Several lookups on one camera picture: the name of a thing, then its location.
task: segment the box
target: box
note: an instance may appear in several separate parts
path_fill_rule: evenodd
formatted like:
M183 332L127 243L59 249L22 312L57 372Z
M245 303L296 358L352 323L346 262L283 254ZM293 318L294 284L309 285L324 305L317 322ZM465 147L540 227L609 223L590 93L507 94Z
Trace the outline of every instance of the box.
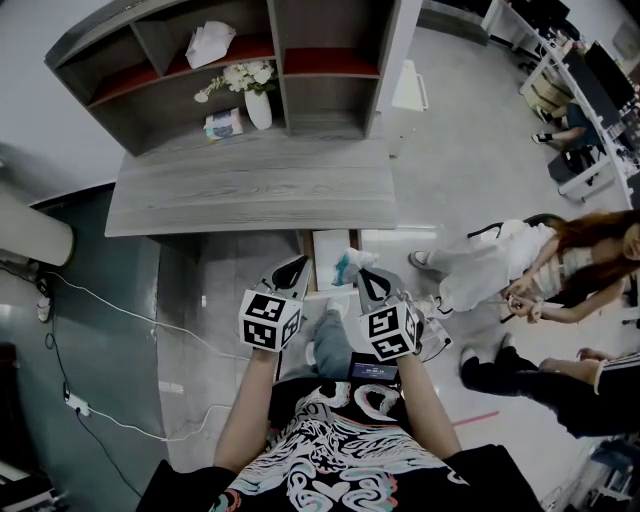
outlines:
M280 352L300 330L302 302L247 290L238 316L243 343Z
M532 109L539 105L547 112L553 112L573 98L560 77L549 70L542 72L531 88L524 93L524 97Z
M418 317L406 302L362 315L359 322L364 339L371 343L380 361L395 359L416 349Z

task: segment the graphic print shirt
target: graphic print shirt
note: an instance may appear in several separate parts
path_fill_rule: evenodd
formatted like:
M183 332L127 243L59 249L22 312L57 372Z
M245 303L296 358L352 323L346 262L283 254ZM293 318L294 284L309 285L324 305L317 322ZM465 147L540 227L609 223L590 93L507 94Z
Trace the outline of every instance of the graphic print shirt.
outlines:
M238 475L181 475L163 462L138 511L169 510L177 496L176 510L210 512L541 510L504 448L460 452L446 463L424 450L410 435L402 397L387 386L278 384L269 416L267 449Z

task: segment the gray wall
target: gray wall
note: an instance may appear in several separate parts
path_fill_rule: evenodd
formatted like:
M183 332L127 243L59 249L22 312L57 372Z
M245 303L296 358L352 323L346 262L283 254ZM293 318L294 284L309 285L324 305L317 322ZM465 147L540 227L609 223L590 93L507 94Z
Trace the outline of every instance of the gray wall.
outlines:
M41 200L114 181L124 150L75 101L44 56L107 0L0 5L0 180Z

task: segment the white cable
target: white cable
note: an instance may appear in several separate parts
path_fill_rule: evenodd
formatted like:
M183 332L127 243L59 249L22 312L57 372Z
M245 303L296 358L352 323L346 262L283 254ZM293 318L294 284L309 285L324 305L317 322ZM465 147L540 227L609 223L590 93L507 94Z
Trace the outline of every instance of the white cable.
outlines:
M76 290L82 290L84 292L87 292L89 295L95 297L96 299L98 299L101 302L104 302L107 306L111 306L113 309L120 311L121 313L126 313L127 315L131 315L133 317L139 318L140 320L144 320L145 322L149 322L152 323L154 325L160 325L162 327L166 327L167 329L175 329L177 331L182 331L182 332L186 332L187 334L190 334L191 336L193 336L195 339L197 339L200 343L202 343L203 345L205 345L209 350L211 350L214 354L220 356L220 357L232 357L234 359L244 359L245 361L248 361L249 358L247 357L240 357L240 356L234 356L231 354L224 354L222 352L219 352L218 350L216 350L215 348L213 348L211 345L209 345L209 343L207 343L206 341L204 341L200 336L193 334L191 331L189 331L188 329L183 329L182 327L177 327L175 325L170 325L170 324L165 324L163 322L156 322L155 320L151 320L151 318L147 318L146 316L142 316L142 315L138 315L137 313L132 313L131 311L128 311L126 309L122 309L119 308L118 306L114 306L113 304L111 304L111 302L103 299L102 297L100 297L99 295L96 295L95 293L93 293L91 290L85 288L84 286L77 286L75 284L71 284L69 281L67 281L64 277L62 277L60 274L57 274L55 272L49 272L46 271L44 272L45 274L51 274L54 275L56 277L58 277L59 279L62 279L62 281L67 284L68 286L71 286L71 288L75 288Z
M168 438L168 437L160 437L160 436L155 436L153 434L149 434L148 432L145 432L144 430L136 427L135 425L125 425L124 423L120 423L118 420L112 418L108 414L105 414L105 413L100 412L100 411L96 411L95 409L92 409L91 407L87 407L87 409L89 409L91 412L97 414L98 416L102 416L103 418L107 418L107 419L113 421L116 425L118 425L120 427L137 430L141 434L144 434L145 436L157 439L158 441L162 441L163 443L173 443L173 442L176 442L176 441L184 441L185 439L189 439L192 435L199 434L200 432L202 432L202 429L204 428L205 424L207 423L207 419L209 418L209 413L211 413L211 411L214 409L214 407L221 407L223 409L231 409L231 407L228 406L228 405L220 405L220 404L211 405L209 407L209 409L207 410L207 414L205 414L204 419L202 420L202 424L200 425L200 428L198 430L195 430L195 431L187 434L184 437L179 437L179 438L175 438L175 439L174 438Z

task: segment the electrical outlet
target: electrical outlet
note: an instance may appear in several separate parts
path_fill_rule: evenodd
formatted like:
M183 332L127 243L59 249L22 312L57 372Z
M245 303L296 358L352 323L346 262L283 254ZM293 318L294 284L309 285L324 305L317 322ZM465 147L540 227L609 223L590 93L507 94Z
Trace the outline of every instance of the electrical outlet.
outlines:
M80 414L83 416L89 416L89 404L79 396L76 396L73 393L68 393L65 396L65 401L74 411L80 409Z

